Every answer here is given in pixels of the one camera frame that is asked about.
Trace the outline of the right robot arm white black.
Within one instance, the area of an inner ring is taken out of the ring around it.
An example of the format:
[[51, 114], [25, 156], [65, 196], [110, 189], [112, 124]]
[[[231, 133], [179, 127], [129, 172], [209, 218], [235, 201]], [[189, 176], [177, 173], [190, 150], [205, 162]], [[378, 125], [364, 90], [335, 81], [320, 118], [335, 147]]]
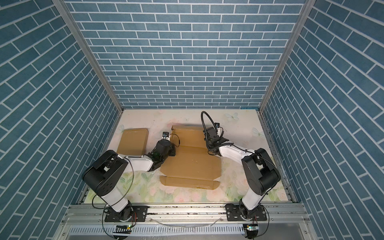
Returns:
[[265, 149], [247, 150], [238, 147], [224, 138], [216, 127], [204, 127], [203, 133], [210, 153], [243, 166], [249, 189], [239, 202], [239, 211], [248, 219], [260, 206], [265, 195], [281, 180], [279, 170]]

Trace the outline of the brown cardboard box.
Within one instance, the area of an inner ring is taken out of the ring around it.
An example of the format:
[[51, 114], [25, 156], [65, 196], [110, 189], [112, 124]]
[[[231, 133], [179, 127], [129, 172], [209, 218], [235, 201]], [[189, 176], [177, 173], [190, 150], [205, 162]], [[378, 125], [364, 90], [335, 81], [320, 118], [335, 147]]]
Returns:
[[202, 127], [172, 126], [171, 142], [176, 154], [161, 165], [164, 186], [215, 190], [222, 174], [222, 162], [208, 153]]
[[117, 153], [124, 156], [144, 155], [146, 153], [148, 136], [148, 129], [124, 130], [117, 149]]

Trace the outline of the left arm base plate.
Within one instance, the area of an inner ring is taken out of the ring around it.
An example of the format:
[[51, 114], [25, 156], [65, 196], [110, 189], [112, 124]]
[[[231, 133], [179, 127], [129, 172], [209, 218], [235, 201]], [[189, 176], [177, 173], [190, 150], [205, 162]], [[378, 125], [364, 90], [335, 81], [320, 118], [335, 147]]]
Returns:
[[121, 212], [116, 212], [112, 208], [108, 207], [105, 209], [104, 221], [109, 223], [141, 223], [146, 221], [148, 206], [131, 206], [126, 207]]

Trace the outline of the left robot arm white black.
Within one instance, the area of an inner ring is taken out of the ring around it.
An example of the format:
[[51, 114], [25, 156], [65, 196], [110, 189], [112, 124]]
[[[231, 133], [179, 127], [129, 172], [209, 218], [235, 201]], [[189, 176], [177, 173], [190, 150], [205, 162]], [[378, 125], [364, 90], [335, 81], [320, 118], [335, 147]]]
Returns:
[[108, 150], [84, 171], [82, 180], [109, 208], [122, 214], [122, 219], [126, 220], [131, 207], [126, 194], [117, 187], [121, 176], [129, 172], [157, 170], [168, 157], [176, 155], [178, 147], [168, 139], [161, 139], [151, 152], [140, 157], [121, 157], [115, 151]]

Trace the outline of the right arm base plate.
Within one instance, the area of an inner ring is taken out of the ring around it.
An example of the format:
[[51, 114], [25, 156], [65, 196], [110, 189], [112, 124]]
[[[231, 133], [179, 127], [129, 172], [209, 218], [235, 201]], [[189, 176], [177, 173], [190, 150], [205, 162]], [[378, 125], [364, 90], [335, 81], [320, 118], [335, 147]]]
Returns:
[[248, 210], [243, 205], [226, 204], [225, 211], [227, 221], [266, 221], [267, 215], [263, 205], [258, 205], [253, 210]]

